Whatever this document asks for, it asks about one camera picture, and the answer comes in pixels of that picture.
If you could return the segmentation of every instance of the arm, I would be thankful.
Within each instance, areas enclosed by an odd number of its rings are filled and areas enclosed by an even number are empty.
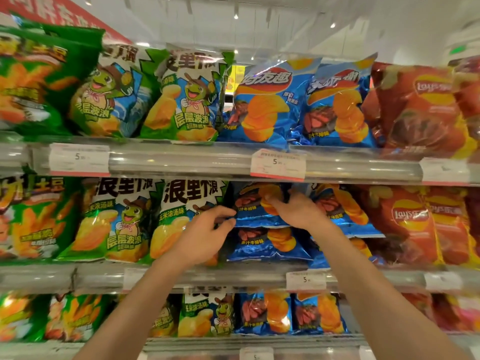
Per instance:
[[[377,360],[470,359],[393,287],[311,199],[292,191],[288,203],[274,197],[267,200],[286,223],[308,230],[323,250]]]
[[[217,253],[235,226],[231,218],[214,230],[215,219],[235,214],[230,208],[217,206],[195,216],[175,245],[153,262],[74,360],[136,360],[178,277]]]

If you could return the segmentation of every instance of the cartoon open mouth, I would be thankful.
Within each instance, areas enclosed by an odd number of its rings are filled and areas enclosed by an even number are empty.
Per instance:
[[[101,83],[98,83],[98,82],[93,82],[92,87],[96,88],[96,89],[99,89],[99,88],[105,87],[105,84],[101,84]]]
[[[195,97],[197,97],[199,94],[200,94],[200,93],[198,93],[198,92],[192,92],[191,90],[188,91],[188,96],[189,96],[190,98],[195,98]]]

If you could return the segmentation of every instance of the forearm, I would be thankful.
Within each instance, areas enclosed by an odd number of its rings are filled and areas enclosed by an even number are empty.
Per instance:
[[[177,278],[185,270],[172,251],[151,268],[109,315],[74,360],[135,360]]]
[[[323,250],[377,360],[469,359],[337,226],[322,220],[310,234]]]

